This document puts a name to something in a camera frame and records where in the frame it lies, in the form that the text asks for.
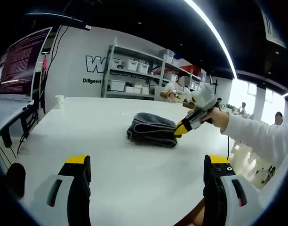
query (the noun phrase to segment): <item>white table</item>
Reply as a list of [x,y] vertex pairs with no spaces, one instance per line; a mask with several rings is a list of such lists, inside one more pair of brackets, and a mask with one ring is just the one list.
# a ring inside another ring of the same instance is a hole
[[1,100],[0,99],[0,131],[13,119],[18,117],[23,108],[27,105],[32,105],[32,102],[23,102],[16,100]]
[[90,219],[99,226],[172,226],[203,198],[206,154],[227,156],[227,137],[204,123],[175,148],[137,146],[126,137],[136,113],[175,122],[189,109],[166,102],[68,97],[51,110],[22,145],[28,207],[33,192],[73,155],[91,158]]

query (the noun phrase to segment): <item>folded towel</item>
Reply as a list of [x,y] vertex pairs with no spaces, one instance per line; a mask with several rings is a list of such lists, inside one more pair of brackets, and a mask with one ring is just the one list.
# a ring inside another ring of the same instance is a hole
[[138,113],[127,130],[130,140],[139,143],[174,147],[177,144],[174,132],[176,124],[154,114]]

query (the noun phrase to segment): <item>metal shelving unit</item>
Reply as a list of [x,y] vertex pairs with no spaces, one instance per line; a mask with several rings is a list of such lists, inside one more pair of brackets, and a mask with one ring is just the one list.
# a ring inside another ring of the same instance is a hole
[[[152,74],[139,73],[137,71],[131,71],[131,70],[121,69],[121,68],[110,68],[110,62],[112,61],[114,54],[119,54],[119,55],[124,55],[124,56],[129,56],[129,57],[144,60],[144,61],[149,63],[150,69],[153,68],[153,65],[160,65],[160,67],[161,67],[160,76],[152,75]],[[190,76],[190,84],[191,84],[191,81],[193,79],[196,81],[202,81],[199,77],[192,74],[192,71],[188,72],[182,68],[179,68],[178,66],[175,66],[173,64],[166,62],[165,56],[162,59],[158,56],[154,56],[152,54],[148,54],[148,53],[136,50],[136,49],[120,46],[117,44],[117,38],[115,38],[114,43],[112,45],[110,45],[109,50],[108,50],[108,54],[107,54],[105,70],[104,70],[104,77],[103,77],[103,84],[102,84],[102,90],[101,90],[101,97],[107,97],[107,95],[117,95],[117,96],[135,96],[135,97],[154,98],[154,95],[140,95],[140,94],[136,94],[136,93],[107,91],[107,85],[108,85],[108,82],[110,80],[110,71],[142,76],[142,77],[146,77],[148,80],[149,79],[150,80],[159,80],[159,86],[162,86],[163,82],[171,82],[170,80],[164,78],[165,68],[171,69],[172,71],[175,71],[175,72],[178,72],[181,74],[183,74],[183,73],[187,74],[188,76]]]

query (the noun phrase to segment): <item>ceiling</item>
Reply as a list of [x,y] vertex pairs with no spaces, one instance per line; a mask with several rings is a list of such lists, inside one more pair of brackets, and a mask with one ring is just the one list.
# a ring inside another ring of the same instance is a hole
[[[266,40],[259,5],[270,15],[288,47],[288,4],[275,0],[195,0],[224,40],[236,70],[273,80],[288,89],[288,49]],[[0,10],[0,55],[31,31],[59,21],[24,17],[32,10],[63,12],[91,26],[126,32],[173,50],[214,76],[232,78],[226,56],[213,33],[184,0],[23,0],[3,2]],[[285,90],[248,75],[240,78]]]

